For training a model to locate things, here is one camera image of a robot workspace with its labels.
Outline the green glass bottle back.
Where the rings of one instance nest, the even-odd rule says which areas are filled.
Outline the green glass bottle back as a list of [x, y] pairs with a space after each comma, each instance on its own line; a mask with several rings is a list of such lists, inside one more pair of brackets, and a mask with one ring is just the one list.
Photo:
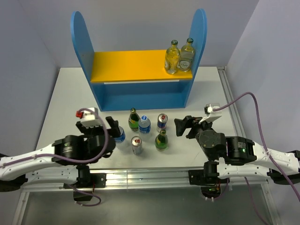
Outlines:
[[132, 131], [138, 131], [139, 129], [139, 122], [140, 116], [137, 114], [135, 108], [130, 109], [130, 115], [128, 118], [128, 125]]

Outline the green glass bottle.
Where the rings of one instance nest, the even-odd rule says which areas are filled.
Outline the green glass bottle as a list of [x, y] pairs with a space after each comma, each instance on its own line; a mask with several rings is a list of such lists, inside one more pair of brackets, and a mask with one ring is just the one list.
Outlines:
[[155, 138], [155, 147], [158, 151], [164, 151], [168, 147], [168, 136], [165, 129], [161, 129]]
[[139, 122], [140, 116], [137, 114], [135, 108], [130, 109], [130, 115], [128, 118], [128, 125], [132, 131], [138, 131], [139, 129]]

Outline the green glass bottle front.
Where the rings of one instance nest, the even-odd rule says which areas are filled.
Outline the green glass bottle front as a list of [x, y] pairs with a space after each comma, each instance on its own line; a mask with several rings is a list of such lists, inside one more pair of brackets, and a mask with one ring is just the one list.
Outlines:
[[155, 138], [155, 147], [158, 151], [164, 151], [168, 147], [168, 136], [165, 129], [161, 129]]

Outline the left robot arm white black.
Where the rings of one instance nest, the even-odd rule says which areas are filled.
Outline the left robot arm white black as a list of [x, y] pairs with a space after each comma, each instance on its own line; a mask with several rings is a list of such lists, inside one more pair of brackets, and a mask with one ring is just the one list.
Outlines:
[[39, 150], [19, 156], [0, 156], [0, 190], [11, 192], [24, 185], [64, 183], [86, 187], [91, 183], [89, 164], [109, 158], [121, 135], [118, 121], [106, 117], [104, 129], [94, 117], [76, 123], [81, 135], [67, 135]]

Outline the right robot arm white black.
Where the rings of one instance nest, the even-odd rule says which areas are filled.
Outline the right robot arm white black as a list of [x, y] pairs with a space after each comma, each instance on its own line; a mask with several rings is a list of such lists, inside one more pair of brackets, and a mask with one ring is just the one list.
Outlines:
[[175, 119], [176, 135], [182, 136], [186, 129], [187, 139], [196, 139], [207, 157], [200, 170], [190, 170], [191, 185], [226, 183], [234, 177], [270, 178], [274, 183], [287, 185], [300, 181], [300, 152], [288, 153], [265, 150], [263, 146], [240, 136], [225, 136], [212, 126], [216, 115], [206, 117], [186, 116]]

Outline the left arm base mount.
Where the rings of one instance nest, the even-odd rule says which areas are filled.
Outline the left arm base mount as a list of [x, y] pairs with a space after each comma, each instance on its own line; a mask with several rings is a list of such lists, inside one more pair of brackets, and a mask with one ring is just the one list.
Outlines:
[[[86, 188], [87, 191], [85, 192], [93, 194], [96, 188], [104, 188], [105, 184], [106, 184], [106, 173], [92, 173], [90, 175], [90, 181], [88, 181], [87, 183], [73, 184], [73, 187], [80, 190]], [[73, 199], [75, 201], [85, 203], [85, 202], [89, 202], [92, 199], [92, 197], [73, 191]]]

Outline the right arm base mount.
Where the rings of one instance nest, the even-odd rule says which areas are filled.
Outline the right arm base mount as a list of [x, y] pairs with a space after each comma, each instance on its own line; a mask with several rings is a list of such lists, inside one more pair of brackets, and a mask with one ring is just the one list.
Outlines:
[[228, 189], [230, 179], [220, 179], [217, 176], [208, 178], [204, 170], [188, 170], [189, 184], [199, 186], [201, 195], [206, 201], [214, 202]]

